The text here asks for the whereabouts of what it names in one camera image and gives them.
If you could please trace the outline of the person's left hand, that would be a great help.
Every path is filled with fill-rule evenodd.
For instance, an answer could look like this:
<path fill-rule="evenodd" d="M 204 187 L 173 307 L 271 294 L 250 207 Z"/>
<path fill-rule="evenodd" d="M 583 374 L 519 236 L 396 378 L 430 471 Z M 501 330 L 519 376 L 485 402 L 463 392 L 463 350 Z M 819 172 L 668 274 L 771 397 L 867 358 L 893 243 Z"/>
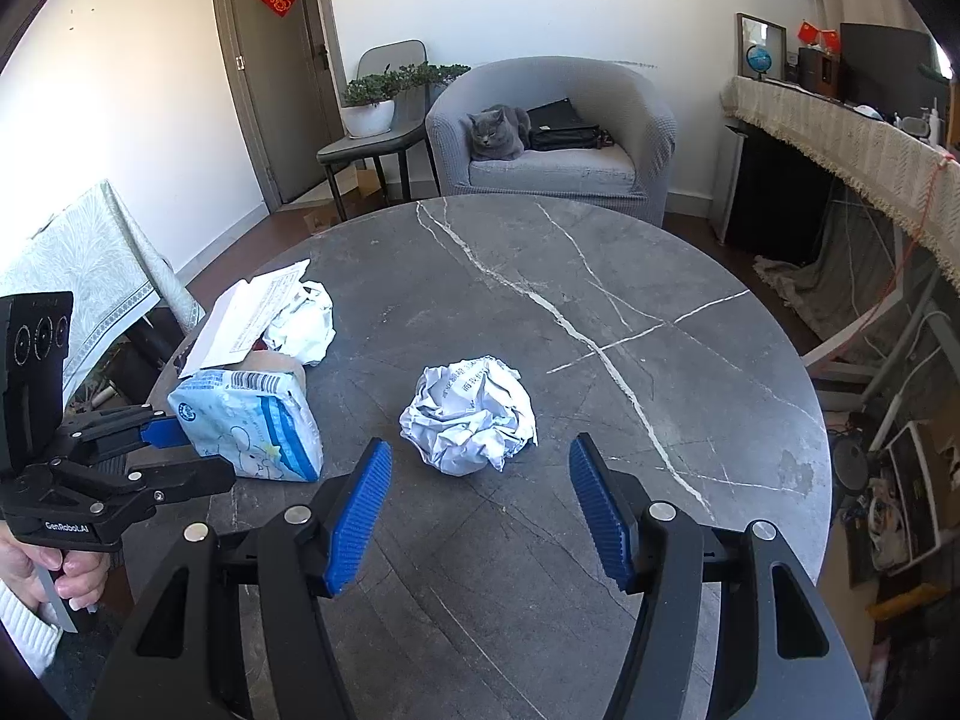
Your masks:
<path fill-rule="evenodd" d="M 14 538 L 6 523 L 2 523 L 2 582 L 18 596 L 31 611 L 49 601 L 37 569 L 57 575 L 53 586 L 55 594 L 72 610 L 78 611 L 96 605 L 106 588 L 110 571 L 110 555 L 70 551 L 60 553 L 55 548 L 21 543 Z"/>

